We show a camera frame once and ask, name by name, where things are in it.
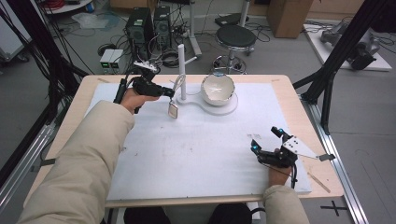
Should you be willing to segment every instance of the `chair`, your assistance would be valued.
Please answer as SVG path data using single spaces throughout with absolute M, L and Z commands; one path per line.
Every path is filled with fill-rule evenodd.
M 224 25 L 216 32 L 216 41 L 230 50 L 228 55 L 222 55 L 213 62 L 215 73 L 225 70 L 230 75 L 232 72 L 246 74 L 246 63 L 234 56 L 236 51 L 245 51 L 247 55 L 253 51 L 256 36 L 245 27 L 239 25 Z

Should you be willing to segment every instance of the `ceramic bowl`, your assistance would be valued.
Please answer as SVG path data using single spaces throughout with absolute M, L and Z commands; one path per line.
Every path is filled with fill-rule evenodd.
M 233 80 L 227 76 L 209 75 L 201 84 L 201 94 L 210 105 L 226 105 L 233 96 L 235 85 Z

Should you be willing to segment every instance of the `black desktop computer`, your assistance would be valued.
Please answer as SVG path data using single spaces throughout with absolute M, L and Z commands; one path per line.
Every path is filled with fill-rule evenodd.
M 154 30 L 158 49 L 172 48 L 170 7 L 156 7 L 154 12 Z
M 139 54 L 142 60 L 148 60 L 154 47 L 154 29 L 148 7 L 134 7 L 126 23 L 125 30 L 133 55 Z

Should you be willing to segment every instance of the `beige jacket sleeve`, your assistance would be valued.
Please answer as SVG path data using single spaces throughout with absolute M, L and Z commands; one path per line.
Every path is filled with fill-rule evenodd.
M 19 223 L 101 222 L 111 177 L 134 116 L 122 105 L 99 102 L 57 156 Z
M 294 189 L 275 185 L 264 192 L 268 224 L 309 223 L 303 205 Z

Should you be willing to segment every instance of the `round stool seat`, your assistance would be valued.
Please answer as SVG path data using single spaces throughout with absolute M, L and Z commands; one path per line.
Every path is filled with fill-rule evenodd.
M 224 25 L 216 32 L 218 42 L 227 47 L 248 48 L 256 43 L 256 36 L 247 28 L 238 25 Z

